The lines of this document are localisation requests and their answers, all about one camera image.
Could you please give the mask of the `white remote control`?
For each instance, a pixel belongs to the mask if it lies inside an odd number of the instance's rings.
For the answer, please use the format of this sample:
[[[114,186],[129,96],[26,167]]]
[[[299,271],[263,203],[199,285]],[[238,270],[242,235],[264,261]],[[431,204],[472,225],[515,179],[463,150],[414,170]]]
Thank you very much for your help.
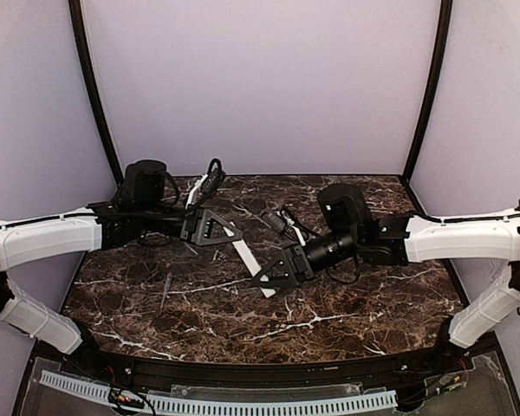
[[[250,247],[243,239],[233,242],[232,245],[236,249],[241,260],[244,262],[246,269],[252,276],[261,270],[261,267],[252,254]]]

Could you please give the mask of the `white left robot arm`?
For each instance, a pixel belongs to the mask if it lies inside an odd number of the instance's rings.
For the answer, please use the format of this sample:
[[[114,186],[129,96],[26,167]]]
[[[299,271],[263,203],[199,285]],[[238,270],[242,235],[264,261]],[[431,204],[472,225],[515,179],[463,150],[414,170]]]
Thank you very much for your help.
[[[94,338],[82,324],[20,289],[8,278],[8,270],[73,252],[117,249],[148,233],[198,247],[237,242],[242,232],[204,207],[224,178],[220,160],[213,159],[188,202],[179,206],[164,199],[166,186],[176,186],[166,164],[143,159],[127,166],[122,184],[108,201],[47,217],[0,221],[0,321],[65,355],[91,345]]]

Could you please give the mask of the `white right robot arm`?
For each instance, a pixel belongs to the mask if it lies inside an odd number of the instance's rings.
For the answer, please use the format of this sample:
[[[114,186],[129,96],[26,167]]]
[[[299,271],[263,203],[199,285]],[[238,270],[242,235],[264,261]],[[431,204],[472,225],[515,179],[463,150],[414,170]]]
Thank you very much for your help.
[[[315,273],[354,259],[356,264],[404,266],[429,260],[505,261],[491,286],[441,326],[435,348],[460,353],[520,308],[520,201],[515,208],[465,217],[402,213],[374,218],[362,191],[332,184],[317,195],[330,232],[281,250],[257,272],[262,289],[294,289]]]

